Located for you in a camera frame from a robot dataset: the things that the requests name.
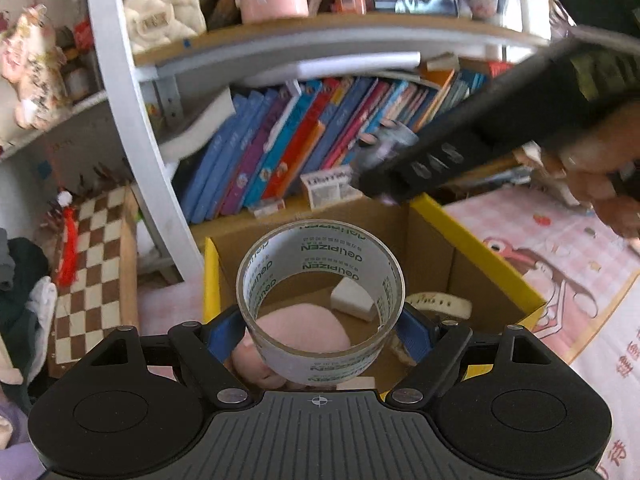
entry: human hand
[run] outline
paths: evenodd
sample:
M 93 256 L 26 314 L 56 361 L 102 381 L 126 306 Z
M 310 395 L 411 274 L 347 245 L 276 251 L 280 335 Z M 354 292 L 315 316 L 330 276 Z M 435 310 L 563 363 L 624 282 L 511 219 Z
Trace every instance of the human hand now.
M 605 224 L 625 238 L 640 237 L 640 202 L 618 196 L 607 173 L 640 159 L 640 102 L 629 102 L 558 156 L 543 153 L 551 175 L 566 176 L 577 200 L 591 202 Z

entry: black handheld device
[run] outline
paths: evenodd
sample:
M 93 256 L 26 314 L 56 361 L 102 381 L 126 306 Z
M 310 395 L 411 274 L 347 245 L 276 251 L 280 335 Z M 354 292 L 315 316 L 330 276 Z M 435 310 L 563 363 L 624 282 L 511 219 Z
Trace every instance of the black handheld device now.
M 33 407 L 47 479 L 598 480 L 606 403 L 519 325 L 483 335 L 406 304 L 398 334 L 423 357 L 384 402 L 252 394 L 222 364 L 243 333 L 237 307 L 168 335 L 112 332 Z M 462 381 L 475 364 L 493 369 Z
M 574 27 L 565 40 L 431 121 L 412 146 L 381 156 L 375 166 L 356 167 L 357 186 L 367 196 L 405 202 L 527 142 L 556 152 L 622 103 L 639 98 L 640 40 Z M 620 193 L 640 199 L 636 167 L 621 168 L 611 178 Z

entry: pink plush toy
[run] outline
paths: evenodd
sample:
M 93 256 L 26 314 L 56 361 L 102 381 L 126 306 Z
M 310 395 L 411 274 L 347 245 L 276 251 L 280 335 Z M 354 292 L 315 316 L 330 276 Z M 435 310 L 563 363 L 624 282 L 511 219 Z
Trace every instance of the pink plush toy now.
M 351 347 L 337 317 L 328 309 L 310 303 L 271 312 L 258 318 L 258 325 L 277 341 L 296 350 L 324 353 L 341 352 Z M 262 360 L 248 331 L 231 352 L 231 361 L 244 380 L 263 390 L 275 390 L 287 383 Z
M 2 76 L 15 86 L 15 121 L 21 128 L 46 128 L 67 112 L 68 98 L 60 67 L 65 56 L 42 5 L 25 9 L 15 34 L 6 40 Z

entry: purple book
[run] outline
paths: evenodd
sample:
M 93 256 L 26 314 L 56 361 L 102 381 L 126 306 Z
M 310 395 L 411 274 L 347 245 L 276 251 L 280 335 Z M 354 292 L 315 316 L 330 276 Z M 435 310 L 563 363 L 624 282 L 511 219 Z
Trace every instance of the purple book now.
M 278 98 L 271 106 L 271 109 L 264 118 L 258 132 L 255 134 L 254 141 L 242 156 L 242 160 L 238 165 L 236 181 L 233 183 L 229 193 L 227 193 L 225 201 L 222 204 L 222 208 L 220 208 L 221 215 L 235 215 L 242 209 L 242 197 L 246 191 L 246 186 L 254 175 L 256 166 L 264 155 L 264 144 L 269 139 L 269 133 L 273 128 L 273 125 L 282 115 L 290 99 L 291 92 L 286 86 L 283 86 L 280 89 Z

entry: tape roll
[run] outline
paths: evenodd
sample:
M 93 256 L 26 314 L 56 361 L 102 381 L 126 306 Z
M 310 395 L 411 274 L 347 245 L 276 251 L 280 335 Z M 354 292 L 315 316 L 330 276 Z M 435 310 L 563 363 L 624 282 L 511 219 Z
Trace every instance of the tape roll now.
M 366 341 L 342 352 L 317 354 L 285 346 L 256 323 L 267 293 L 303 272 L 324 271 L 351 278 L 373 298 L 380 325 Z M 357 377 L 376 360 L 404 303 L 398 260 L 374 235 L 351 224 L 303 220 L 283 225 L 258 240 L 245 255 L 236 280 L 238 306 L 264 361 L 289 381 L 329 386 Z

